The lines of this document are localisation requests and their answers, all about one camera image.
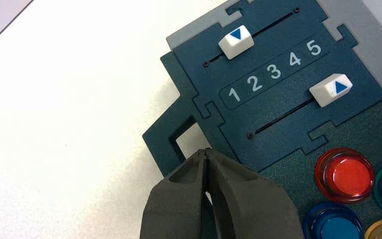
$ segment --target number 3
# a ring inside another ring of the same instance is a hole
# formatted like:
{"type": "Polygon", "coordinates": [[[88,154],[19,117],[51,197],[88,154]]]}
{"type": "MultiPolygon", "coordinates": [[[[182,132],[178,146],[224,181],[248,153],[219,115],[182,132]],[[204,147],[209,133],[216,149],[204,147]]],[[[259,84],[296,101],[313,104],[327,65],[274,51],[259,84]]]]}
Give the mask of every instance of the number 3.
{"type": "Polygon", "coordinates": [[[272,78],[273,79],[279,79],[282,75],[282,72],[280,70],[277,69],[276,65],[270,65],[267,67],[267,70],[272,73],[276,73],[276,75],[272,75],[272,78]]]}
{"type": "Polygon", "coordinates": [[[315,41],[312,40],[309,43],[307,43],[308,49],[311,51],[311,54],[313,56],[316,56],[321,53],[321,47],[319,45],[312,45],[315,41]]]}

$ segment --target number 2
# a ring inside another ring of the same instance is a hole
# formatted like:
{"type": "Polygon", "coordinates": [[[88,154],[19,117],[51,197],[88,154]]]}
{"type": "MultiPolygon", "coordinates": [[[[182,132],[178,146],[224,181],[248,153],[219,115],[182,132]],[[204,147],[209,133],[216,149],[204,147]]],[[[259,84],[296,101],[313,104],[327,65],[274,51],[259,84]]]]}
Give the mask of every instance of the number 2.
{"type": "Polygon", "coordinates": [[[291,52],[291,53],[290,53],[289,64],[290,64],[291,66],[296,65],[296,64],[301,65],[301,59],[299,59],[299,58],[295,55],[295,53],[291,52]]]}
{"type": "Polygon", "coordinates": [[[276,65],[270,65],[267,67],[267,70],[272,73],[276,73],[276,75],[272,75],[272,78],[273,79],[279,79],[282,75],[282,72],[280,70],[278,70],[278,68],[276,67],[276,65]]]}
{"type": "Polygon", "coordinates": [[[238,101],[238,102],[241,101],[241,98],[239,98],[238,94],[236,93],[236,91],[233,88],[231,88],[231,91],[229,92],[229,96],[232,96],[232,95],[235,97],[236,101],[238,101]]]}
{"type": "Polygon", "coordinates": [[[254,80],[254,85],[253,85],[253,92],[256,92],[257,90],[261,89],[263,86],[259,85],[257,86],[258,78],[255,76],[250,76],[248,77],[247,83],[251,84],[251,80],[254,80]]]}
{"type": "Polygon", "coordinates": [[[321,47],[319,45],[312,45],[315,41],[312,40],[309,43],[307,43],[308,49],[311,51],[311,54],[313,56],[316,56],[321,53],[321,47]]]}

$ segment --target white table surface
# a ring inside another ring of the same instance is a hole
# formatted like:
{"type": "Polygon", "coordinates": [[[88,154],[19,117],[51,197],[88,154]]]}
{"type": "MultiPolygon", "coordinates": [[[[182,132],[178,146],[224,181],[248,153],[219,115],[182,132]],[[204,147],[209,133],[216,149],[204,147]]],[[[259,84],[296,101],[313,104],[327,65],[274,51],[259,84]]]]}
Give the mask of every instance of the white table surface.
{"type": "Polygon", "coordinates": [[[222,2],[35,0],[0,36],[0,239],[139,237],[165,37],[222,2]]]}

